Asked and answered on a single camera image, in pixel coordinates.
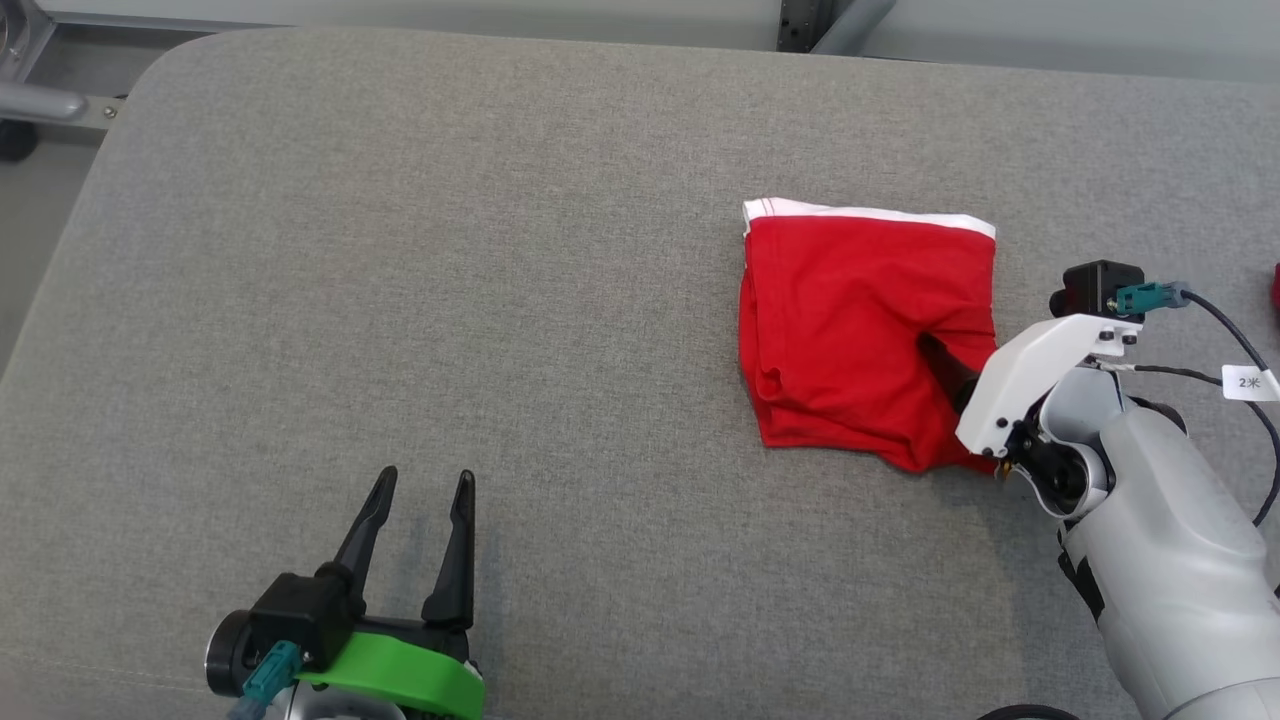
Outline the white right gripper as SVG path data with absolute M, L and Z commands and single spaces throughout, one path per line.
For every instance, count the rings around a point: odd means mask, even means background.
M 974 455 L 1004 457 L 1012 424 L 1085 357 L 1121 357 L 1140 323 L 1088 314 L 1038 322 L 997 348 L 982 373 L 969 368 L 929 333 L 916 337 L 946 400 L 961 413 L 956 437 Z

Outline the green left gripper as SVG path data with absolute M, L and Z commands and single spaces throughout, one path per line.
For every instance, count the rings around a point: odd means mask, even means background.
M 398 470 L 372 483 L 334 559 L 319 577 L 343 582 L 348 606 L 365 607 L 378 533 L 390 514 Z M 303 671 L 293 720 L 483 720 L 485 682 L 471 660 L 476 480 L 462 470 L 451 505 L 451 537 L 435 585 L 415 623 L 371 620 L 357 628 L 325 673 Z

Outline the red garment with white hem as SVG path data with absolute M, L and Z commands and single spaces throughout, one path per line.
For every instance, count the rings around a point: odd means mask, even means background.
M 748 200 L 742 214 L 739 361 L 763 445 L 993 471 L 956 438 L 916 341 L 936 337 L 972 370 L 995 352 L 996 228 L 782 197 Z

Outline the grey fabric sofa cushion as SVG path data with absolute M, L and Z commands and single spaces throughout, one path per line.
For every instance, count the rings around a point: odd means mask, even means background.
M 416 618 L 463 469 L 511 720 L 1137 720 L 1027 484 L 762 445 L 741 205 L 964 213 L 995 325 L 1078 263 L 1280 361 L 1280 85 L 404 29 L 157 59 L 0 378 L 0 720 L 225 720 L 210 634 L 399 469 Z

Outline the grey metal upright post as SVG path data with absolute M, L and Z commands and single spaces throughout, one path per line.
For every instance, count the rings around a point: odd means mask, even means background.
M 860 56 L 897 0 L 781 0 L 776 50 Z

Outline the grey metal cart frame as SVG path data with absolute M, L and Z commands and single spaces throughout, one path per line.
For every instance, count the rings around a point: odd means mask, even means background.
M 35 0 L 0 0 L 0 119 L 105 132 L 120 115 L 125 97 L 28 81 L 56 28 Z

